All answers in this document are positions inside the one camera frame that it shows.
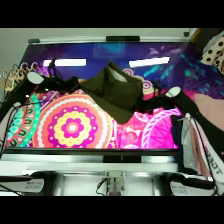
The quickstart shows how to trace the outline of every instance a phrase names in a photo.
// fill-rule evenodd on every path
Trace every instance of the robotic arm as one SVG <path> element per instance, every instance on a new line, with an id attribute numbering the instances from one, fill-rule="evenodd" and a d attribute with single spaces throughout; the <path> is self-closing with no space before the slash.
<path id="1" fill-rule="evenodd" d="M 10 92 L 6 102 L 0 108 L 1 155 L 4 153 L 6 147 L 8 127 L 16 111 L 21 106 L 27 104 L 29 96 L 32 93 L 45 92 L 45 88 L 60 92 L 73 92 L 79 88 L 79 84 L 77 77 L 67 82 L 60 82 L 58 78 L 45 78 L 36 72 L 29 72 L 24 80 Z M 224 146 L 221 143 L 221 139 L 224 138 L 224 132 L 203 117 L 196 104 L 182 92 L 180 87 L 170 89 L 162 97 L 169 104 L 177 106 L 192 123 L 198 139 L 200 139 L 199 145 L 205 164 L 211 172 L 211 177 L 164 173 L 166 183 L 169 184 L 172 194 L 223 195 L 224 163 L 222 151 L 224 151 Z M 33 192 L 39 195 L 51 195 L 56 176 L 55 172 L 37 172 L 32 176 L 0 177 L 0 190 L 10 189 L 14 192 Z"/>

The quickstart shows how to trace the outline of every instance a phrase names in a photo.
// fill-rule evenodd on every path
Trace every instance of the gray garment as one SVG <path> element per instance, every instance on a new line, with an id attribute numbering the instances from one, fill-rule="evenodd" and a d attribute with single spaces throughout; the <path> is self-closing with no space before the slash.
<path id="1" fill-rule="evenodd" d="M 224 35 L 224 31 L 214 36 L 204 47 L 203 54 L 207 52 L 216 43 L 216 41 L 222 37 L 222 35 Z"/>
<path id="2" fill-rule="evenodd" d="M 187 119 L 183 120 L 181 143 L 183 145 L 184 167 L 197 171 L 196 161 L 193 154 L 191 134 L 190 134 L 190 122 Z"/>

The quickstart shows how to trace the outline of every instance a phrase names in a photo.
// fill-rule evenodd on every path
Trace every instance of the colorful mandala pattern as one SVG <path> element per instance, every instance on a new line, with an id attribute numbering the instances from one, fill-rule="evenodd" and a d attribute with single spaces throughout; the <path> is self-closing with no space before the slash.
<path id="1" fill-rule="evenodd" d="M 30 99 L 30 103 L 33 104 L 30 104 L 28 108 L 22 107 L 18 110 L 8 131 L 7 146 L 25 147 L 32 139 L 40 119 L 40 104 L 37 102 L 37 95 L 33 94 Z"/>
<path id="2" fill-rule="evenodd" d="M 66 95 L 42 111 L 33 145 L 43 148 L 114 147 L 112 129 L 112 118 L 89 96 Z"/>

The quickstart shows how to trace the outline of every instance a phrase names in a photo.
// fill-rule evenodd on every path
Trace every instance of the polka dot fabric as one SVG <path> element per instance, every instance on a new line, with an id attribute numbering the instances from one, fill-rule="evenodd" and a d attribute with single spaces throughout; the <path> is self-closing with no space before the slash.
<path id="1" fill-rule="evenodd" d="M 224 75 L 224 35 L 203 54 L 201 62 L 216 66 Z"/>

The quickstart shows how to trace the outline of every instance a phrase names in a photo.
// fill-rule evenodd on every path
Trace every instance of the spotted cloth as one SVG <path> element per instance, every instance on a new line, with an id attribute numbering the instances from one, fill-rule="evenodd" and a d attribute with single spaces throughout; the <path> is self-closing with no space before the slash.
<path id="1" fill-rule="evenodd" d="M 201 61 L 206 65 L 216 66 L 224 75 L 224 35 L 203 54 Z"/>

